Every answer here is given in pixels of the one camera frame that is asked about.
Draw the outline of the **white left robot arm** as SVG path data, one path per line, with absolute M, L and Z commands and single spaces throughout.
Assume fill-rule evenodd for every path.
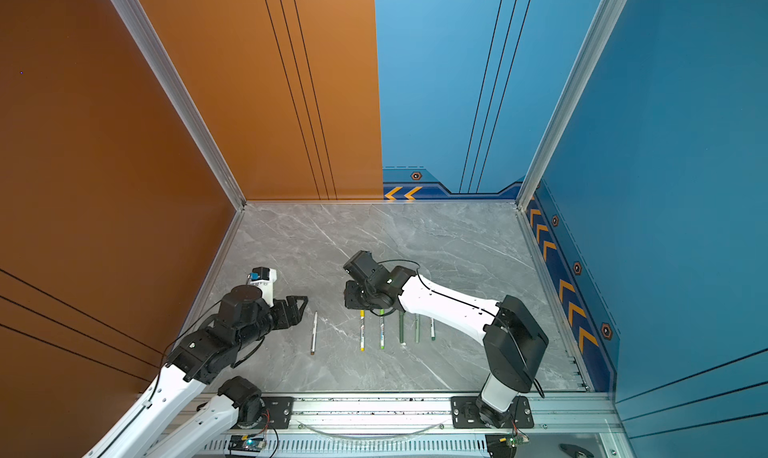
M 239 285 L 218 303 L 215 314 L 184 336 L 160 365 L 157 377 L 87 457 L 191 457 L 214 437 L 238 424 L 269 424 L 261 390 L 236 376 L 221 385 L 196 415 L 170 435 L 160 435 L 217 376 L 240 362 L 244 347 L 273 331 L 301 323 L 306 296 L 271 302 L 263 289 Z

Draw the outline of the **white pen yellow tip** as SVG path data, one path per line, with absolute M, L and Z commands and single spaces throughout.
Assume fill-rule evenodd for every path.
M 365 351 L 366 339 L 365 339 L 365 311 L 360 310 L 360 325 L 359 325 L 359 349 L 361 352 Z

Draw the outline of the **white pen light green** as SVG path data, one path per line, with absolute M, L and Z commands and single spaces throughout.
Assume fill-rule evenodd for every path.
M 384 350 L 386 346 L 386 317 L 384 310 L 379 310 L 379 347 Z

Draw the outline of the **dark green pen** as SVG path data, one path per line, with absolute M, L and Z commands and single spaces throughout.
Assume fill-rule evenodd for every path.
M 405 340 L 405 313 L 400 311 L 398 312 L 398 342 L 401 346 L 406 345 Z

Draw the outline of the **white pen brown tip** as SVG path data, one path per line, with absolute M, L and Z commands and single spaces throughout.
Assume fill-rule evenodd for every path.
M 311 345 L 310 345 L 310 356 L 314 356 L 317 349 L 317 330 L 318 330 L 318 312 L 315 312 L 313 315 L 313 326 L 312 326 L 312 335 L 311 335 Z

